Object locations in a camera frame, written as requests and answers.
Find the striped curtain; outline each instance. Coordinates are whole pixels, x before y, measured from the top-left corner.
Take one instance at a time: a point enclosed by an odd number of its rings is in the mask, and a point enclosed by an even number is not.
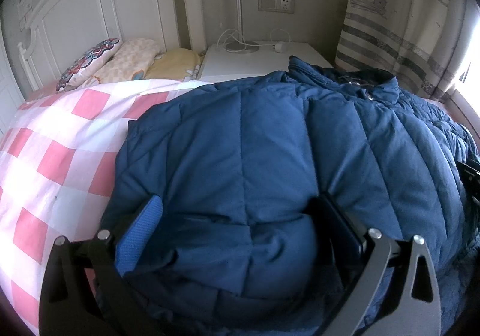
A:
[[[338,68],[388,70],[423,98],[453,93],[478,19],[474,0],[349,0],[346,12]]]

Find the pillowcase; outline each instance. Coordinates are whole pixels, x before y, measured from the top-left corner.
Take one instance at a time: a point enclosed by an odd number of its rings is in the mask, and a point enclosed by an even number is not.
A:
[[[57,92],[71,91],[97,72],[120,49],[118,38],[109,38],[87,50],[63,72],[57,83]]]
[[[82,88],[119,81],[142,80],[161,47],[152,39],[125,42],[111,61],[82,84]]]
[[[155,57],[155,62],[148,68],[145,79],[196,80],[202,59],[194,51],[174,49],[159,57]]]

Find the pink checkered bedsheet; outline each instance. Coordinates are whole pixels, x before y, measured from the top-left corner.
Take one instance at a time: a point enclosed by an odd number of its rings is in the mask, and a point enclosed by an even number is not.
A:
[[[34,333],[53,241],[95,234],[128,121],[204,84],[112,83],[20,107],[0,140],[0,287]]]

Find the yellow pillow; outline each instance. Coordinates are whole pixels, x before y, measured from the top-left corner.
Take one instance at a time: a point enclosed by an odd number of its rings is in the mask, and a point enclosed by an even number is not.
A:
[[[200,56],[188,49],[170,50],[155,58],[144,79],[195,80],[202,64]]]

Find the black metal frame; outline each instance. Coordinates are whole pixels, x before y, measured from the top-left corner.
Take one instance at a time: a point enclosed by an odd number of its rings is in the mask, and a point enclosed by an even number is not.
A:
[[[419,235],[410,241],[388,238],[378,229],[353,223],[335,201],[322,194],[318,206],[328,217],[330,237],[339,268],[363,268],[350,283],[346,298],[333,310],[327,326],[315,335],[403,336],[440,334],[440,295],[427,244]],[[135,220],[140,213],[133,216]],[[41,336],[171,336],[166,325],[150,318],[115,268],[115,245],[128,227],[99,231],[91,240],[71,243],[56,239],[46,267],[41,298]],[[381,314],[370,327],[356,332],[376,294],[387,267],[395,272]],[[93,268],[102,297],[115,325],[107,323],[87,281]]]
[[[467,192],[480,201],[480,172],[460,161],[457,161],[458,174],[460,175],[460,180]]]

